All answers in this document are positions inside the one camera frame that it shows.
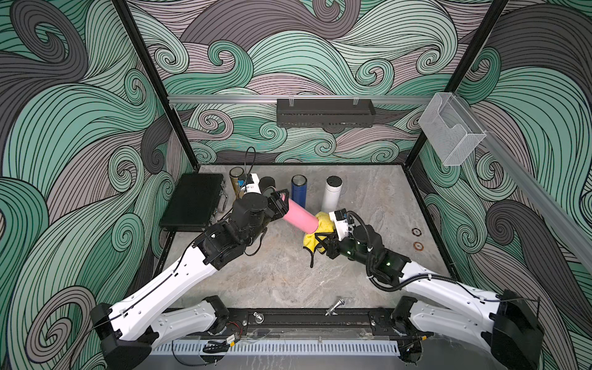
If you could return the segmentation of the gold thermos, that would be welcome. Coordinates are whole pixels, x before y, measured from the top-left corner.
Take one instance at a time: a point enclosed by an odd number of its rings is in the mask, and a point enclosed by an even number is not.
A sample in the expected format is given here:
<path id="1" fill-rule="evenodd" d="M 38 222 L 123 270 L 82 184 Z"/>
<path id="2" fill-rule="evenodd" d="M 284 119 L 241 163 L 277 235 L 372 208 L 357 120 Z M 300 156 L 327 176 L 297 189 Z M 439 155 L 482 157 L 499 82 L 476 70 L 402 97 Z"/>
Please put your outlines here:
<path id="1" fill-rule="evenodd" d="M 234 190 L 235 197 L 241 198 L 243 195 L 243 186 L 245 181 L 245 169 L 241 166 L 235 166 L 230 169 L 229 177 Z"/>

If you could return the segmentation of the yellow cleaning cloth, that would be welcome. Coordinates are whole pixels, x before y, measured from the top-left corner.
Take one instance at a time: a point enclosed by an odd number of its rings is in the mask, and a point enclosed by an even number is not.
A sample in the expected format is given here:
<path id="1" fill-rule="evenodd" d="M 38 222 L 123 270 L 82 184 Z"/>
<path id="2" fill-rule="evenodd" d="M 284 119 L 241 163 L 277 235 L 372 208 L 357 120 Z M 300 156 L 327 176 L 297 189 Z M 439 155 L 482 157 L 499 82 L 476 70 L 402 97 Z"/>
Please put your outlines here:
<path id="1" fill-rule="evenodd" d="M 334 222 L 331 220 L 330 215 L 325 212 L 319 212 L 316 214 L 318 221 L 318 227 L 316 231 L 311 234 L 305 234 L 303 239 L 303 248 L 310 254 L 309 267 L 313 268 L 315 263 L 315 253 L 318 251 L 320 254 L 325 254 L 326 247 L 322 245 L 328 235 L 335 231 Z"/>

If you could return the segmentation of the pink thermos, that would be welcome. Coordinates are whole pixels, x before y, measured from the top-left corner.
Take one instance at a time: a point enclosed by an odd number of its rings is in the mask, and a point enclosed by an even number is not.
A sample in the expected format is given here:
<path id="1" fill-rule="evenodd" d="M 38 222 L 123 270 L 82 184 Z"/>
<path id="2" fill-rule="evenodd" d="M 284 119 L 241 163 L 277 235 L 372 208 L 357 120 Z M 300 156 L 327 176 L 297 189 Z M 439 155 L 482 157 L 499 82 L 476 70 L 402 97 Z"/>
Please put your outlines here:
<path id="1" fill-rule="evenodd" d="M 317 217 L 306 211 L 305 208 L 294 202 L 290 197 L 288 197 L 288 212 L 283 216 L 283 219 L 305 234 L 314 234 L 319 227 Z"/>

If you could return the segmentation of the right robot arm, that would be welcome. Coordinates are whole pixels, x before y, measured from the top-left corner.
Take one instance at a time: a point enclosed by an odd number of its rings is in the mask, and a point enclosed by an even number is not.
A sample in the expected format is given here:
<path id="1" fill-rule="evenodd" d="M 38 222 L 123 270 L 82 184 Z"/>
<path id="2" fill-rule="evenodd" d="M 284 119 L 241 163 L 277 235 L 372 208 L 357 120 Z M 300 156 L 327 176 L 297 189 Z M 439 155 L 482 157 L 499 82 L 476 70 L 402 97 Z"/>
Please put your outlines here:
<path id="1" fill-rule="evenodd" d="M 363 264 L 380 291 L 406 293 L 391 314 L 396 331 L 409 339 L 402 352 L 413 351 L 429 335 L 442 335 L 488 351 L 508 369 L 538 368 L 544 339 L 538 299 L 474 288 L 430 271 L 386 248 L 370 226 L 314 238 L 327 257 Z"/>

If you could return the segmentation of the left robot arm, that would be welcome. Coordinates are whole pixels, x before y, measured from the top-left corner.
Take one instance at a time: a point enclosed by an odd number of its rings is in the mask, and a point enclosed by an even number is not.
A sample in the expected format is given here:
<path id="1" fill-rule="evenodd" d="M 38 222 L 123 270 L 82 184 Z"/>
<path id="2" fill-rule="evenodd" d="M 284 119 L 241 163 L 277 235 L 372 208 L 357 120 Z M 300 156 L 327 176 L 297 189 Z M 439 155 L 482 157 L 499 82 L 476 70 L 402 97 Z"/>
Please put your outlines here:
<path id="1" fill-rule="evenodd" d="M 168 269 L 131 296 L 91 311 L 92 327 L 109 369 L 133 369 L 154 348 L 193 333 L 225 331 L 229 311 L 216 295 L 193 307 L 170 306 L 192 287 L 245 253 L 268 224 L 289 211 L 287 190 L 268 196 L 251 192 L 236 200 L 230 215 L 195 238 Z"/>

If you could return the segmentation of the black thermos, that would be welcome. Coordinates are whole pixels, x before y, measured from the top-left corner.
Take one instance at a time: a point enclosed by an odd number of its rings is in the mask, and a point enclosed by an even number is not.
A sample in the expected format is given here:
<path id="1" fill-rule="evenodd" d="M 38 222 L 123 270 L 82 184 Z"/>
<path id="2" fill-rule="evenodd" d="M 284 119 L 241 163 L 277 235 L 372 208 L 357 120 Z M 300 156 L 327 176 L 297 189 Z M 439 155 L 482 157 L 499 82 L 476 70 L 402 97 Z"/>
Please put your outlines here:
<path id="1" fill-rule="evenodd" d="M 276 183 L 273 177 L 262 177 L 258 184 L 261 194 L 268 197 L 276 191 Z"/>

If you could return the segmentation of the blue thermos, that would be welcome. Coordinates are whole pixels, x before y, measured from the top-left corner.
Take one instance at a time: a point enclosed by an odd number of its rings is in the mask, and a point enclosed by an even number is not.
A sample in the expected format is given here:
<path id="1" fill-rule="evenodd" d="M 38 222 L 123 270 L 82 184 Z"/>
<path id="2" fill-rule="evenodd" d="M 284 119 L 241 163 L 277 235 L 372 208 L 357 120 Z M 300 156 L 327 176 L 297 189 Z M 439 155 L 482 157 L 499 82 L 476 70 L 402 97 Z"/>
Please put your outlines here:
<path id="1" fill-rule="evenodd" d="M 296 174 L 291 179 L 291 199 L 302 208 L 306 208 L 308 179 Z"/>

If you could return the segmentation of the white thermos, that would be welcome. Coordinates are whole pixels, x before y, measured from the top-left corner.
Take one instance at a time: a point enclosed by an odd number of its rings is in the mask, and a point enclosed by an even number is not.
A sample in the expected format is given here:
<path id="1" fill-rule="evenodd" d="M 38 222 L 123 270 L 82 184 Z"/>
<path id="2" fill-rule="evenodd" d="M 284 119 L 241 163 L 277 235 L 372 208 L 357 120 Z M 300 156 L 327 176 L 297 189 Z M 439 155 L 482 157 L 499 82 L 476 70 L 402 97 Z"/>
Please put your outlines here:
<path id="1" fill-rule="evenodd" d="M 343 180 L 341 177 L 332 175 L 326 179 L 325 192 L 322 200 L 322 212 L 328 214 L 338 209 L 342 185 Z"/>

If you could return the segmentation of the black case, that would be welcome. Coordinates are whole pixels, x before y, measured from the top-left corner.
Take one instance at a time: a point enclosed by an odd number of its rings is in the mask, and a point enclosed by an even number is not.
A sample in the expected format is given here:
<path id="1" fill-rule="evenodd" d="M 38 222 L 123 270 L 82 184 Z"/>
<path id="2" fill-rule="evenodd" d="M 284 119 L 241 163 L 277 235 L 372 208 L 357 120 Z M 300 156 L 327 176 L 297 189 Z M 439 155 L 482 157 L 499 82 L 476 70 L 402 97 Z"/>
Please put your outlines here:
<path id="1" fill-rule="evenodd" d="M 175 187 L 160 227 L 165 231 L 200 232 L 215 223 L 220 199 L 226 197 L 223 174 L 183 174 Z"/>

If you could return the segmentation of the silver bolt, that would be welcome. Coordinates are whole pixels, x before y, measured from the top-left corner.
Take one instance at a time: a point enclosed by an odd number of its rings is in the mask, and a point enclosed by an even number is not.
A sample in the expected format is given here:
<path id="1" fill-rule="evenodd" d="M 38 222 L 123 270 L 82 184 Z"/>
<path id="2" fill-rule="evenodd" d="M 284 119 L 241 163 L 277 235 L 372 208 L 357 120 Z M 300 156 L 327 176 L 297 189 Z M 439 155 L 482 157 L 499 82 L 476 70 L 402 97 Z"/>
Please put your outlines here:
<path id="1" fill-rule="evenodd" d="M 331 305 L 326 311 L 326 316 L 334 316 L 337 315 L 336 310 L 340 308 L 342 305 L 345 304 L 345 300 L 343 298 L 338 299 L 333 305 Z"/>

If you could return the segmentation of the black wall shelf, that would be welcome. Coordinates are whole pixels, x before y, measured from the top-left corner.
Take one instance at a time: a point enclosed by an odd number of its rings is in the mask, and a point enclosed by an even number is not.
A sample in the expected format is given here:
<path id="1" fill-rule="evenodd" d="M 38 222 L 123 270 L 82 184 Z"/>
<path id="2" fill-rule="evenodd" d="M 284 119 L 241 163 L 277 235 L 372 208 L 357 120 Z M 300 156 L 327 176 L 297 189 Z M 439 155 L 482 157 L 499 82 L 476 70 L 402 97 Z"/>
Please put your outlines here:
<path id="1" fill-rule="evenodd" d="M 276 106 L 276 123 L 283 128 L 370 127 L 375 118 L 369 99 L 289 98 Z"/>

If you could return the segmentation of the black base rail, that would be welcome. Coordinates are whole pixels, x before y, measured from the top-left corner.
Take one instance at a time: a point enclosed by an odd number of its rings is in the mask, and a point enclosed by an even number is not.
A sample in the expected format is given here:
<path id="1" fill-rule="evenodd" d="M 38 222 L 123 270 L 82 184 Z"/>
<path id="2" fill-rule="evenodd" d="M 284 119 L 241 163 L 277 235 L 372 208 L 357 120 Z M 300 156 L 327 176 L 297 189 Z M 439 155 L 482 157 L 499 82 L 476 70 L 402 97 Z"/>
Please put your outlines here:
<path id="1" fill-rule="evenodd" d="M 228 328 L 246 335 L 257 328 L 265 330 L 297 329 L 364 329 L 374 336 L 407 338 L 444 335 L 459 338 L 473 329 L 481 333 L 476 323 L 464 321 L 456 313 L 433 308 L 427 315 L 414 315 L 412 307 L 420 302 L 411 298 L 399 302 L 396 308 L 338 308 L 327 313 L 322 308 L 228 308 L 223 318 L 211 329 L 213 333 Z"/>

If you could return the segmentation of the clear plastic wall holder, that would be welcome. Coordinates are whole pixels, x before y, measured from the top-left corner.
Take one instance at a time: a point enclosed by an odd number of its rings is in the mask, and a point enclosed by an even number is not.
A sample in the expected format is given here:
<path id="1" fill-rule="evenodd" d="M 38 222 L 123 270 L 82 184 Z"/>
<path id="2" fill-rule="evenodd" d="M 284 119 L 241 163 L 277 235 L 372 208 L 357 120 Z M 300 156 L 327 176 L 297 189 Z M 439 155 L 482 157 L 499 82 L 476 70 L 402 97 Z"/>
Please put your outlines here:
<path id="1" fill-rule="evenodd" d="M 461 166 L 487 136 L 470 105 L 452 92 L 437 92 L 419 126 L 446 167 Z"/>

